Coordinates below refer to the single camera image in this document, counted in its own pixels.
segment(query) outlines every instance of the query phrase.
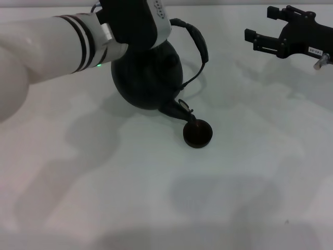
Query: label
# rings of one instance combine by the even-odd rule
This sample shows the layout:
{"label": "label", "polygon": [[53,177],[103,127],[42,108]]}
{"label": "label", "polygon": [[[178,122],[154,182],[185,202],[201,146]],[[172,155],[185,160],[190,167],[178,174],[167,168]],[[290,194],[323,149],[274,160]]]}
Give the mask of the label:
{"label": "label", "polygon": [[309,47],[309,52],[318,56],[322,56],[323,55],[323,51],[321,51],[320,49],[316,49],[316,48],[312,48]]}

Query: black teapot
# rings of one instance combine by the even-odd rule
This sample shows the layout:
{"label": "black teapot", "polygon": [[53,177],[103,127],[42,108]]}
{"label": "black teapot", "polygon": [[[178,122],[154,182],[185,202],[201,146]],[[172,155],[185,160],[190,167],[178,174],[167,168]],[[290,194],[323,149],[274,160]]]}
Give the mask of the black teapot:
{"label": "black teapot", "polygon": [[213,137],[211,126],[197,120],[188,105],[175,100],[180,91],[198,77],[209,60],[206,42],[200,31],[179,19],[171,25],[186,28],[197,45],[202,59],[199,73],[183,84],[183,68],[174,47],[165,41],[158,47],[138,52],[129,47],[126,54],[111,64],[114,83],[119,93],[132,105],[187,121],[184,128],[185,142],[194,148],[209,144]]}

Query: white tabletop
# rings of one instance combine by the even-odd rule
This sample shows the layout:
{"label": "white tabletop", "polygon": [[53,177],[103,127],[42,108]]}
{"label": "white tabletop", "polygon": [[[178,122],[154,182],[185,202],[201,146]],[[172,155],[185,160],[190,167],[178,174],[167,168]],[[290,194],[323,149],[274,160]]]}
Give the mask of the white tabletop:
{"label": "white tabletop", "polygon": [[[299,7],[333,26],[333,5]],[[244,29],[278,37],[286,24],[266,8],[168,7],[210,51],[182,95],[214,129],[204,149],[185,144],[184,122],[123,100],[110,64],[31,86],[0,124],[0,249],[331,249],[333,68],[253,51]],[[1,9],[0,21],[84,11]],[[170,41],[189,79],[195,45],[182,29]]]}

